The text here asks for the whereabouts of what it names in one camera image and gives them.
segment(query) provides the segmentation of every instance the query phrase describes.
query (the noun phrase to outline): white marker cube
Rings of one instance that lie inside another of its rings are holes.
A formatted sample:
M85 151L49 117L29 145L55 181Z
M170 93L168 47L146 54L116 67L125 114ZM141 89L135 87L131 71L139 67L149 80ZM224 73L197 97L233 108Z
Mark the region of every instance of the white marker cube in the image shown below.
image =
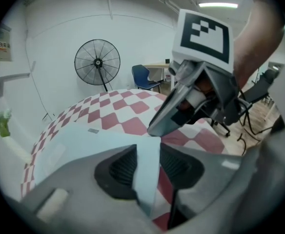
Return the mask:
M172 51L174 61L206 61L232 73L233 45L228 24L198 12L180 10Z

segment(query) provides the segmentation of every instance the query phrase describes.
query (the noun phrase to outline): fan pole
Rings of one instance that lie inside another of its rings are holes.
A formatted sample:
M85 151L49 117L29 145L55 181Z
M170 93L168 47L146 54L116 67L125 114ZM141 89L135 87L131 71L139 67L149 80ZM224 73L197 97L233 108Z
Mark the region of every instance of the fan pole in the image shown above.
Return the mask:
M108 92L108 89L107 89L107 87L105 86L105 83L104 83L104 81L103 81L103 77L102 77L102 73L101 73L101 71L100 71L100 68L98 68L98 72L99 72L100 78L102 79L102 84L103 84L103 86L104 86L104 89L105 89L106 92Z

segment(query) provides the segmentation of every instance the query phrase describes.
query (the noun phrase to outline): floor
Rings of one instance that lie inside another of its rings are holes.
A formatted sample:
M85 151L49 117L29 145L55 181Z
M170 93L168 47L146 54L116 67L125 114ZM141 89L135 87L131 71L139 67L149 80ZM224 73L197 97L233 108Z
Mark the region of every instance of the floor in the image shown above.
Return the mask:
M252 87L252 84L247 84L243 91L248 90L250 87ZM163 82L161 84L161 93L164 95L168 95L170 93L170 82ZM279 117L279 112L277 108L272 111L269 118L265 121L264 118L267 115L270 107L272 106L272 103L264 103L262 101L259 101L255 103L252 108L249 110L250 115L250 121L253 132L257 133L265 128L271 127L275 120ZM230 129L230 136L226 137L225 134L227 133L227 130L225 130L221 125L217 125L213 127L214 130L217 132L219 137L221 138L223 144L225 145L228 152L232 155L242 155L244 152L244 142L242 140L238 140L242 133L242 139L246 142L246 148L249 148L251 146L254 146L260 142L253 139L246 131L251 133L249 125L246 123L243 127L239 121L230 125L228 128ZM270 130L267 130L261 134L258 134L254 136L258 140L263 140L265 136L269 134Z

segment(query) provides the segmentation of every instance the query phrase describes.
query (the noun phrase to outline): chair backrest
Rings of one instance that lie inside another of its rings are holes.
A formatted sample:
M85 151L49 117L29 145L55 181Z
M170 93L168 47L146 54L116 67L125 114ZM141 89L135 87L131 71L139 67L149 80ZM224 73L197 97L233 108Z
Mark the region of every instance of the chair backrest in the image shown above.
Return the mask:
M148 84L149 73L150 71L142 65L135 65L132 67L134 82L137 86L144 86Z

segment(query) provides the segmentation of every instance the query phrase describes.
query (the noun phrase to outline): checkered tablecloth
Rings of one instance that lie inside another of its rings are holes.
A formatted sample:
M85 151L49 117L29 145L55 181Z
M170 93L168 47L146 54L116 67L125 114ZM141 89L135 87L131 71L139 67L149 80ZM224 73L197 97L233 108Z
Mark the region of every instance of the checkered tablecloth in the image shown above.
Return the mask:
M147 136L147 127L166 96L146 90L123 89L109 91L86 98L64 110L56 120L45 128L34 144L32 163L24 168L21 197L35 187L35 160L43 152L46 144L68 122L75 121L89 127L117 131L127 134ZM204 120L182 128L162 137L162 142L208 151L227 153L222 141L211 126ZM156 205L152 213L153 221L163 230L169 217L172 202L172 185L164 170L160 168Z

